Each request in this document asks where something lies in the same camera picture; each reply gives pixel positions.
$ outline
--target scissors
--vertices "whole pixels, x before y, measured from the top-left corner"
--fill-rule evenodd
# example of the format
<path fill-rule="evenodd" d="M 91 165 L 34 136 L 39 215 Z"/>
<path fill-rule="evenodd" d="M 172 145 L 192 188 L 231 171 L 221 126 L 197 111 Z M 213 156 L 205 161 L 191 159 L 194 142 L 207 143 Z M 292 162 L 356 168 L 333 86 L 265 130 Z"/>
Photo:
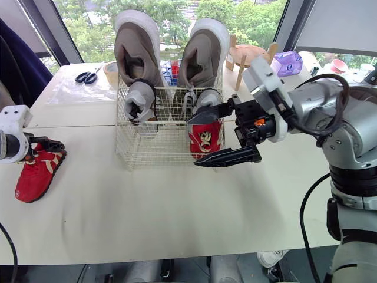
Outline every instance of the scissors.
<path fill-rule="evenodd" d="M 75 81 L 78 82 L 78 83 L 84 82 L 85 84 L 94 83 L 97 80 L 97 72 L 102 68 L 102 66 L 103 66 L 103 62 L 101 64 L 101 66 L 98 69 L 96 69 L 96 71 L 94 73 L 83 72 L 82 74 L 78 75 L 75 78 Z"/>

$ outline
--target purple package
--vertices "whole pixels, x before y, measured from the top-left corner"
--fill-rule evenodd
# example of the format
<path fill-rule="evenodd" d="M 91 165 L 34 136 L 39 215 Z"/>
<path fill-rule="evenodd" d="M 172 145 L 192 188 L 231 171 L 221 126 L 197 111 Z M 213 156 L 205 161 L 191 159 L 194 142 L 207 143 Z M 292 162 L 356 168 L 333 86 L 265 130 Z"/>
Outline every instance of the purple package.
<path fill-rule="evenodd" d="M 294 51 L 276 53 L 272 59 L 271 68 L 278 77 L 297 75 L 302 69 L 302 58 Z"/>

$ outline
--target tape roll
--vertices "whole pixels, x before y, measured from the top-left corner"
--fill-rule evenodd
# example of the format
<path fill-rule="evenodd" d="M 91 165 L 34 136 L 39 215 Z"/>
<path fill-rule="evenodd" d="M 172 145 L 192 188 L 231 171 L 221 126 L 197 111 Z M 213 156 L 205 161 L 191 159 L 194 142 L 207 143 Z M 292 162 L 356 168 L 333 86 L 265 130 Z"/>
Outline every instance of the tape roll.
<path fill-rule="evenodd" d="M 112 87 L 118 88 L 118 65 L 116 61 L 110 62 L 104 66 L 104 72 L 107 80 Z"/>

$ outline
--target floor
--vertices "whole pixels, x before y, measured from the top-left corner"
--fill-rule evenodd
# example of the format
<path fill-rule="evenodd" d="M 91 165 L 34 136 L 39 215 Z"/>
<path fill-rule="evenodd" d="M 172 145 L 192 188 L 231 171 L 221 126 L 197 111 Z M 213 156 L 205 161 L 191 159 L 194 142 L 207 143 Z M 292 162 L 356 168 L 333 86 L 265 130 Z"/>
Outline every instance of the floor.
<path fill-rule="evenodd" d="M 327 246 L 312 249 L 318 273 L 321 278 L 329 270 L 331 260 L 335 252 L 335 246 Z M 307 263 L 305 250 L 298 249 L 286 254 L 290 269 L 298 282 L 312 283 L 310 269 Z M 209 269 L 206 258 L 176 259 L 174 262 L 174 280 L 178 282 L 208 283 Z M 241 254 L 238 257 L 238 265 L 244 283 L 268 283 L 256 254 Z M 130 263 L 117 264 L 93 264 L 89 265 L 83 283 L 103 283 L 104 275 L 114 274 L 114 283 L 122 282 Z M 44 265 L 29 268 L 24 283 L 75 283 L 83 265 Z"/>

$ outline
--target pink cup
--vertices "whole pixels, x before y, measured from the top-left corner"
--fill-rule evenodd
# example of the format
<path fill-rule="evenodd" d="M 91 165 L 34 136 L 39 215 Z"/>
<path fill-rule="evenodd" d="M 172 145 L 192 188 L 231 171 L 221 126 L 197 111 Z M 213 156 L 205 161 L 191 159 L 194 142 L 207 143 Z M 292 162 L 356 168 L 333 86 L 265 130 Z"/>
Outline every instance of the pink cup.
<path fill-rule="evenodd" d="M 342 60 L 334 59 L 330 64 L 330 69 L 337 74 L 343 74 L 348 71 L 348 66 Z"/>

